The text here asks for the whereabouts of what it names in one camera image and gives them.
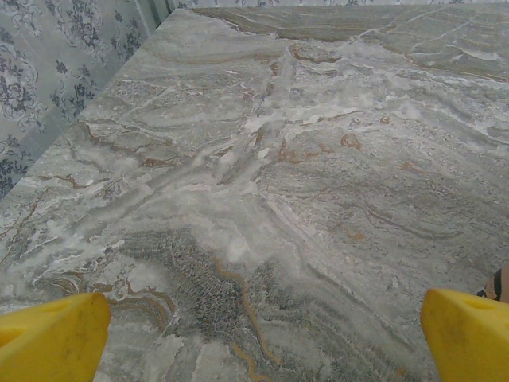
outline brown vein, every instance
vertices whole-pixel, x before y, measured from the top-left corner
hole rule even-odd
[[[33,202],[33,204],[30,206],[30,209],[29,209],[29,213],[27,216],[25,216],[23,218],[23,220],[21,221],[21,223],[18,225],[17,227],[17,230],[16,230],[16,234],[13,236],[12,238],[12,243],[16,243],[17,241],[17,238],[20,236],[21,234],[21,230],[25,227],[25,224],[26,222],[32,217],[33,213],[35,212],[35,210],[37,209],[37,206],[39,205],[39,203],[41,202],[42,198],[46,195],[46,193],[48,193],[48,190],[49,189],[45,189],[45,191],[39,195],[39,197],[37,197],[37,199],[35,200],[35,202]],[[9,228],[7,231],[3,232],[2,234],[3,235],[6,235],[12,228],[14,228],[14,225]],[[12,245],[10,246],[9,248],[9,251],[6,253],[6,257],[4,257],[1,261],[0,261],[0,264],[2,264],[4,261],[6,261],[6,259],[8,259],[9,257],[12,256]]]
[[[39,177],[39,178],[42,179],[43,181],[49,181],[51,179],[60,179],[61,181],[68,181],[69,183],[72,184],[73,189],[86,189],[87,188],[86,185],[79,185],[78,183],[76,183],[76,181],[74,180],[74,177],[71,177],[71,175],[68,175],[67,177],[62,177],[61,175],[54,175],[52,177]]]
[[[249,374],[249,377],[251,378],[251,380],[253,380],[254,382],[260,382],[260,381],[266,381],[266,382],[272,382],[272,379],[269,378],[268,376],[264,376],[264,375],[261,375],[261,374],[255,374],[255,369],[256,369],[256,363],[255,361],[253,360],[252,357],[249,357],[249,355],[245,354],[245,352],[242,351],[242,349],[234,342],[232,342],[230,344],[230,346],[233,348],[233,350],[235,351],[235,354],[242,358],[243,360],[245,360],[247,362],[247,373]]]
[[[291,163],[292,165],[298,165],[299,163],[303,163],[306,161],[306,159],[308,158],[313,158],[313,157],[317,157],[318,155],[320,154],[323,154],[323,153],[333,153],[334,150],[333,149],[330,149],[328,148],[326,145],[324,145],[323,143],[319,143],[317,144],[318,147],[320,147],[320,152],[316,152],[316,153],[298,153],[296,150],[287,150],[286,147],[287,147],[288,143],[286,142],[286,139],[283,139],[283,142],[281,144],[281,147],[279,148],[279,154],[278,154],[278,160],[280,162],[288,162],[288,163]]]
[[[233,273],[233,272],[230,272],[230,271],[227,271],[226,269],[224,269],[221,265],[221,262],[216,257],[214,258],[214,263],[216,263],[216,268],[217,268],[217,271],[220,273],[220,275],[227,277],[229,279],[235,279],[240,283],[240,286],[242,287],[243,305],[246,308],[247,314],[249,315],[249,318],[251,319],[251,322],[253,323],[253,326],[256,329],[258,338],[260,339],[260,345],[262,346],[263,351],[265,352],[265,354],[268,357],[272,358],[276,362],[276,364],[279,364],[280,366],[282,366],[283,363],[281,361],[281,358],[279,358],[278,356],[273,354],[267,346],[267,343],[265,341],[265,336],[263,335],[263,332],[262,332],[262,328],[261,328],[260,324],[258,323],[258,319],[256,318],[255,311],[253,310],[251,302],[249,301],[249,289],[247,288],[246,282],[244,281],[244,279],[242,278],[241,275],[237,275],[236,273]]]

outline floral wallpaper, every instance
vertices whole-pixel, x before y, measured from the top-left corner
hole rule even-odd
[[[169,14],[154,1],[0,0],[0,199]]]

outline yellow clamp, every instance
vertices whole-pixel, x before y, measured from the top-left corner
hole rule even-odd
[[[432,289],[421,326],[442,382],[509,381],[509,304]]]
[[[100,293],[0,316],[0,382],[92,382],[110,317]]]

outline polished stone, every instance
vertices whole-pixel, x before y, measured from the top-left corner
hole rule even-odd
[[[436,380],[507,261],[509,6],[178,10],[0,204],[0,311],[99,290],[97,381]]]

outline stone countertop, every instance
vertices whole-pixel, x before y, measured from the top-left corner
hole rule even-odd
[[[0,311],[102,291],[97,381],[434,380],[507,260],[508,5],[178,10],[0,204]]]

